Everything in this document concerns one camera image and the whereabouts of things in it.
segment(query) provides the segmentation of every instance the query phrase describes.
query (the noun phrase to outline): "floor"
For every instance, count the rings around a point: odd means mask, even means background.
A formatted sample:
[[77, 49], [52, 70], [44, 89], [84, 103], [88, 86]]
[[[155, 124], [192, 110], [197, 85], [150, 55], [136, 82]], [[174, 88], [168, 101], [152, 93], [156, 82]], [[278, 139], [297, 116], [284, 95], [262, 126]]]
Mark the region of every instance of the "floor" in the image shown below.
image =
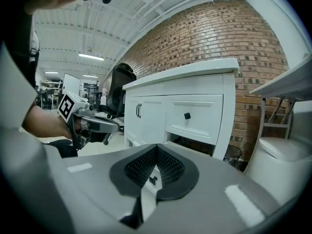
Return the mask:
[[[57, 110], [46, 110], [49, 113], [57, 114]], [[104, 113], [97, 113], [97, 115], [105, 117]], [[116, 122], [123, 125], [123, 122], [116, 119]], [[58, 139], [64, 139], [65, 137], [54, 137], [54, 138], [38, 138], [42, 143], [48, 143]], [[78, 156], [89, 156], [89, 155], [99, 155], [105, 153], [111, 153], [126, 149], [124, 144], [123, 133], [117, 132], [113, 133], [108, 140], [109, 144], [105, 146], [102, 142], [88, 143], [81, 150], [78, 151]]]

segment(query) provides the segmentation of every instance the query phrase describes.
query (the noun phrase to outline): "black pants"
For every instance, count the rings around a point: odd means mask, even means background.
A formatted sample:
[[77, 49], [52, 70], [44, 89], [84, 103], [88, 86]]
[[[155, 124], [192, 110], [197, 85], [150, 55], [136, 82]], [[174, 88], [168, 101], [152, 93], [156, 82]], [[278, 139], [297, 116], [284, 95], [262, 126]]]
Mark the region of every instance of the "black pants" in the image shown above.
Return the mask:
[[46, 145], [56, 147], [62, 158], [77, 157], [78, 156], [77, 149], [75, 149], [73, 146], [70, 146], [71, 144], [72, 141], [69, 139], [60, 139], [47, 143]]

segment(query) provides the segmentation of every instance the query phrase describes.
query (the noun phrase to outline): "black square knob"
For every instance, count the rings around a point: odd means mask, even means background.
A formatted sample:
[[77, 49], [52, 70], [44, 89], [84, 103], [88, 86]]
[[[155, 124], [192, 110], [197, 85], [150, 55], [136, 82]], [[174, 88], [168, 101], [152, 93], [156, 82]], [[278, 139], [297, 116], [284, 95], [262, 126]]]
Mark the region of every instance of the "black square knob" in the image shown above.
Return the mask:
[[190, 113], [185, 113], [184, 114], [184, 118], [185, 119], [190, 119], [191, 118], [191, 114]]

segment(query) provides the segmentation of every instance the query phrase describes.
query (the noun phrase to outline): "trash can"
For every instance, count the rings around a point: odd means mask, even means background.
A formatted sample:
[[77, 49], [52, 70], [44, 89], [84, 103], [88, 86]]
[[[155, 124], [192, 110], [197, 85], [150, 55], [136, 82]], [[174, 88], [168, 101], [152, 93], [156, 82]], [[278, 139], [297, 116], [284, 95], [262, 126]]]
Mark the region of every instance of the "trash can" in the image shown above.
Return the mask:
[[284, 205], [302, 192], [311, 172], [309, 146], [290, 139], [263, 137], [246, 175]]
[[228, 145], [223, 161], [235, 167], [241, 155], [242, 151], [238, 147]]

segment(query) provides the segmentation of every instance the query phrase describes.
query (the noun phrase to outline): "ceiling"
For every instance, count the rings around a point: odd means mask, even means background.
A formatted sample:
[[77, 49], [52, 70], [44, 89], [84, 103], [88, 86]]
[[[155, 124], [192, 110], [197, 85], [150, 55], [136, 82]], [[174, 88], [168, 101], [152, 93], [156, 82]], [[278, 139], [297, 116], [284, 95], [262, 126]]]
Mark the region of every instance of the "ceiling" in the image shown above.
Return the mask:
[[[38, 69], [47, 78], [97, 76], [104, 80], [124, 53], [169, 16], [208, 0], [77, 0], [61, 9], [35, 13], [40, 41]], [[104, 61], [79, 57], [78, 53]]]

